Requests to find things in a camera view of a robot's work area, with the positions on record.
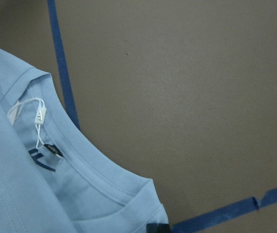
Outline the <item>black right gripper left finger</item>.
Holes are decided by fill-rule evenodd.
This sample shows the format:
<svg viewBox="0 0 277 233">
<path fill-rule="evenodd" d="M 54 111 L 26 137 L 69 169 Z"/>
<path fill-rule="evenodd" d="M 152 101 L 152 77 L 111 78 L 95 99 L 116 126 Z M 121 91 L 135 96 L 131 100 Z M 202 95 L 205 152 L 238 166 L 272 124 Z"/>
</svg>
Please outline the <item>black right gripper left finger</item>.
<svg viewBox="0 0 277 233">
<path fill-rule="evenodd" d="M 146 225 L 146 233 L 158 233 L 158 223 L 148 223 Z"/>
</svg>

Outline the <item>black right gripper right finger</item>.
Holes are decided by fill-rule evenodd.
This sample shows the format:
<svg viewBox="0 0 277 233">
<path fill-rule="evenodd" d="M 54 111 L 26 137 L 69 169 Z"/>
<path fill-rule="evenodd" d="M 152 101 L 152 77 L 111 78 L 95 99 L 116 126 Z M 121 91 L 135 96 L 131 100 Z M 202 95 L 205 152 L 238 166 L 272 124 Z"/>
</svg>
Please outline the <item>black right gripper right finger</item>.
<svg viewBox="0 0 277 233">
<path fill-rule="evenodd" d="M 170 225 L 169 224 L 158 224 L 158 233 L 171 233 Z"/>
</svg>

